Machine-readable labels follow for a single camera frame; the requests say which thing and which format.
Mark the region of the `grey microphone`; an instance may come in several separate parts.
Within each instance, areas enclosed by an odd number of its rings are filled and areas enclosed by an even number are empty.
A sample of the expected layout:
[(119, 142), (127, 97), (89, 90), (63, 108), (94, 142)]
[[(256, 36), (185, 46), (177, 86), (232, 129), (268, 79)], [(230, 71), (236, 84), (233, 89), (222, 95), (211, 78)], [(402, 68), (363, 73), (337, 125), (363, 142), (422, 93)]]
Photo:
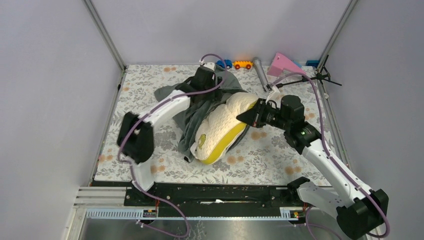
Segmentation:
[(268, 93), (270, 91), (268, 85), (268, 79), (266, 77), (265, 71), (263, 69), (262, 61), (258, 57), (252, 59), (253, 67), (257, 73), (258, 79), (262, 85), (263, 90)]

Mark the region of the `yellow toy wagon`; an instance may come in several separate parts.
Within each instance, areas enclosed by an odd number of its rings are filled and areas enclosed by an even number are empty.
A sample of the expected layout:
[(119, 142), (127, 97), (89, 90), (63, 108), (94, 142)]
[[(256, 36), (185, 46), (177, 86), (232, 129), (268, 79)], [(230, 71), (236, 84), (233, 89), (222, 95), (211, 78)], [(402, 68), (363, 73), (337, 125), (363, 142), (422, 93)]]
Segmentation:
[(248, 70), (250, 70), (253, 66), (253, 62), (251, 61), (234, 61), (232, 63), (233, 67), (238, 70), (240, 68), (246, 68)]

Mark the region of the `pink wedge block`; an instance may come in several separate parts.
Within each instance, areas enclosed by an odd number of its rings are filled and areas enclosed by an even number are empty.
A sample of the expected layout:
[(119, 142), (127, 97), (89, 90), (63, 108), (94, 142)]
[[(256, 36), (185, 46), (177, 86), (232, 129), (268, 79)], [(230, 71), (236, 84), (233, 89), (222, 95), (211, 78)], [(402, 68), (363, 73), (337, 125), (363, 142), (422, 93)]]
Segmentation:
[(288, 71), (291, 73), (306, 73), (304, 70), (302, 70), (300, 66), (295, 64), (288, 57), (286, 57), (282, 53), (277, 52), (271, 62), (271, 65), (268, 68), (267, 75), (278, 77), (284, 71)]

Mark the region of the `black mini tripod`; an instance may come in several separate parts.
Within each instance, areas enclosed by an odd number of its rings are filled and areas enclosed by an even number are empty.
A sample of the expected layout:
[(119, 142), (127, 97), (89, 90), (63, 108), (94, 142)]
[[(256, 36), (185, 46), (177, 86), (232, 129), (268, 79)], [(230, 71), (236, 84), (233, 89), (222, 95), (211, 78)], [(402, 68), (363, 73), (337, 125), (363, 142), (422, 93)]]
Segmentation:
[[(328, 83), (331, 83), (331, 84), (342, 86), (341, 83), (338, 83), (336, 81), (331, 80), (331, 74), (326, 68), (326, 63), (328, 61), (328, 58), (329, 58), (329, 54), (327, 54), (325, 56), (321, 68), (317, 69), (316, 75), (314, 77), (312, 77), (311, 80), (312, 81), (317, 80), (321, 85), (324, 85), (324, 82), (328, 82)], [(288, 85), (293, 85), (293, 84), (298, 84), (298, 83), (306, 83), (306, 82), (308, 82), (308, 80), (304, 76), (302, 76), (300, 80), (287, 82), (287, 83), (277, 83), (275, 86), (278, 89), (280, 89), (280, 88), (288, 86)]]

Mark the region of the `zebra and grey pillowcase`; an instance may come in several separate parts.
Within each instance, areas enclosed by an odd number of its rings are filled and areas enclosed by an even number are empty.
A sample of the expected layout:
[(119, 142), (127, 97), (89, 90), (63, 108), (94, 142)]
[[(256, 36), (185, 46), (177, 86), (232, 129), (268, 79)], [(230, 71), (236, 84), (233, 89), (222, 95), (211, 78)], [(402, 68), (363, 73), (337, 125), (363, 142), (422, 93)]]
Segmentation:
[(176, 125), (182, 130), (182, 135), (177, 145), (177, 150), (184, 155), (184, 160), (188, 163), (195, 160), (195, 157), (190, 151), (190, 147), (195, 142), (195, 134), (201, 122), (215, 110), (219, 105), (226, 103), (227, 99), (238, 92), (245, 92), (239, 80), (231, 73), (225, 73), (220, 66), (215, 68), (215, 75), (225, 78), (221, 85), (222, 97), (218, 100), (199, 99), (199, 95), (195, 95), (194, 102), (190, 104), (187, 110), (184, 110), (173, 117)]

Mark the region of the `blue block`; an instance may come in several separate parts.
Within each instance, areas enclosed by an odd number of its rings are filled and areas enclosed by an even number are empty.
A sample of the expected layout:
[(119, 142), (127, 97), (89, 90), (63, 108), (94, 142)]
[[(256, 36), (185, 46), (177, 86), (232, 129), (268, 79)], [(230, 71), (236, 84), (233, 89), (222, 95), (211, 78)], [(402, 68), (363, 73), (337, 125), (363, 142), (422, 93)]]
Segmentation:
[(320, 64), (320, 60), (307, 60), (305, 66), (317, 68)]

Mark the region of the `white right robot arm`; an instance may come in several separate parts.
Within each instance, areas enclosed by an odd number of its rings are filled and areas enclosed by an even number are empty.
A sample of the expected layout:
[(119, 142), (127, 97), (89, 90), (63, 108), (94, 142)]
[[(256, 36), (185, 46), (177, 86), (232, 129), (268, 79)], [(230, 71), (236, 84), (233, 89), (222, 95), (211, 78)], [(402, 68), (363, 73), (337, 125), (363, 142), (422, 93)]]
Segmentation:
[(279, 107), (260, 98), (236, 118), (254, 128), (269, 125), (283, 130), (286, 142), (312, 163), (335, 190), (332, 193), (305, 177), (299, 178), (288, 184), (286, 198), (291, 205), (311, 204), (333, 217), (353, 240), (387, 224), (388, 195), (361, 181), (330, 151), (324, 135), (305, 120), (304, 110), (295, 95), (284, 96)]

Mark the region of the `blue toy car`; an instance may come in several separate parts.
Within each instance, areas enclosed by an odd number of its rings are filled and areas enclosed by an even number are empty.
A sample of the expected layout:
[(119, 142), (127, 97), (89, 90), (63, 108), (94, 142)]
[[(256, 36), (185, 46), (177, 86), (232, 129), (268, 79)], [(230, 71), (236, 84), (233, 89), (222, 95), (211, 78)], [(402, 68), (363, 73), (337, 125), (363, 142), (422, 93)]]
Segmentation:
[(217, 66), (220, 66), (221, 68), (225, 68), (225, 69), (231, 69), (232, 67), (233, 67), (233, 63), (232, 63), (232, 61), (231, 60), (229, 60), (229, 59), (225, 59), (224, 61), (222, 61), (222, 60), (218, 60), (218, 61), (216, 61), (215, 62), (215, 64), (217, 65)]

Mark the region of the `white and yellow pillow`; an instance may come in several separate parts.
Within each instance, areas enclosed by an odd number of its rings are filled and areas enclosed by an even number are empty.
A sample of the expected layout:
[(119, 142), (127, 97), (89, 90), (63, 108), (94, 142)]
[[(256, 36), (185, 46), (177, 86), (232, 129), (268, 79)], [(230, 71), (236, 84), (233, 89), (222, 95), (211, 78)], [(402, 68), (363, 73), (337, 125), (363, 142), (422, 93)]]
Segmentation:
[(190, 147), (194, 158), (205, 165), (221, 159), (248, 126), (237, 116), (250, 110), (258, 99), (255, 94), (237, 92), (211, 111), (198, 127)]

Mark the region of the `floral patterned table mat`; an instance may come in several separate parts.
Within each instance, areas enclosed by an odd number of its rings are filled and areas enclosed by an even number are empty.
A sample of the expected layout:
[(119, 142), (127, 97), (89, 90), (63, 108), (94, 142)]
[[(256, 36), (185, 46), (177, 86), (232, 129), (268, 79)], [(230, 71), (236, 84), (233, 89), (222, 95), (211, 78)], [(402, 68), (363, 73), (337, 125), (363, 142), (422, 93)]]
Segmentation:
[[(155, 90), (183, 82), (196, 69), (195, 65), (130, 65), (127, 68), (99, 154), (95, 181), (131, 180), (129, 165), (117, 160), (117, 136), (125, 113), (142, 114), (157, 103)], [(273, 127), (249, 129), (238, 145), (210, 165), (184, 159), (178, 151), (181, 135), (182, 131), (174, 120), (167, 121), (155, 131), (150, 171), (157, 182), (285, 185), (304, 176), (316, 185), (329, 185), (313, 164), (286, 143), (283, 132)]]

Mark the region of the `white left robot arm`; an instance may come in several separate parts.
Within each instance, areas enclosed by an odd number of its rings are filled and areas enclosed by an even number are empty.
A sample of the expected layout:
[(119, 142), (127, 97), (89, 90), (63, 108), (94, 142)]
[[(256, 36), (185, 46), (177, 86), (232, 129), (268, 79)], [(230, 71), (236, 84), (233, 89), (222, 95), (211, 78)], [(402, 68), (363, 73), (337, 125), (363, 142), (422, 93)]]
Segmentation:
[(222, 84), (216, 76), (216, 64), (204, 63), (194, 76), (178, 84), (163, 100), (143, 114), (127, 112), (122, 120), (116, 144), (117, 159), (128, 163), (132, 183), (138, 188), (136, 199), (144, 206), (152, 204), (155, 180), (149, 159), (155, 150), (155, 129), (194, 104), (195, 98), (213, 98), (213, 92)]

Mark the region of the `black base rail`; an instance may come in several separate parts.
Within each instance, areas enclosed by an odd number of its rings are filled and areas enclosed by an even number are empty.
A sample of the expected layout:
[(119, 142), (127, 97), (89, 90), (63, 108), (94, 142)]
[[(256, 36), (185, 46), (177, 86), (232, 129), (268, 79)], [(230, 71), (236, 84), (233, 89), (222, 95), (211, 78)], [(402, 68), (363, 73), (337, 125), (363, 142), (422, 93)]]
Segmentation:
[(146, 194), (126, 190), (126, 207), (152, 207), (159, 217), (281, 217), (280, 209), (302, 211), (303, 203), (286, 186), (154, 183)]

